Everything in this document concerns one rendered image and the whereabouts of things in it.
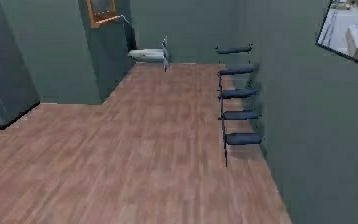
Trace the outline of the dark blue shelf rack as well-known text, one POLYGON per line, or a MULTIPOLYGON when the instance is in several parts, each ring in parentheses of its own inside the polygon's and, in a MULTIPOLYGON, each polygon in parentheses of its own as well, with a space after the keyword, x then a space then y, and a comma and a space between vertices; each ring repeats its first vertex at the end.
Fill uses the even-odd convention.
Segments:
POLYGON ((228 150, 227 146, 243 146, 243 145, 255 145, 260 144, 262 139, 257 133, 244 133, 235 132, 227 133, 225 121, 244 121, 251 119, 258 119, 259 114, 255 110, 236 110, 236 111, 225 111, 224 101, 229 99, 245 99, 254 96, 258 93, 255 89, 224 89, 222 85, 222 77, 228 75, 247 74, 252 73, 252 67, 241 67, 241 68, 228 68, 220 70, 218 72, 218 87, 220 102, 220 117, 222 139, 223 139, 223 150, 225 158, 225 166, 228 166, 228 150))

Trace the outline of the dark grey cabinet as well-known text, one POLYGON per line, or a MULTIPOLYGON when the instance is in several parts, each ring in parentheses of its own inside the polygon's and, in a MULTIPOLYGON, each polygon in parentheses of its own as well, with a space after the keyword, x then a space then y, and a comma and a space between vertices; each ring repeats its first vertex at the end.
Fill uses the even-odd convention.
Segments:
POLYGON ((0 130, 39 104, 34 82, 0 3, 0 130))

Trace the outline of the orange framed wall picture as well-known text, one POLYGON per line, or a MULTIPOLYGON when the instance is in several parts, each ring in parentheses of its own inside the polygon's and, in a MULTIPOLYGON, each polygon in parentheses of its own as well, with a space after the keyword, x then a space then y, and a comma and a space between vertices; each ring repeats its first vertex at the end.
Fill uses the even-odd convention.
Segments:
POLYGON ((117 12, 117 0, 86 0, 86 5, 92 28, 99 28, 121 17, 117 12))

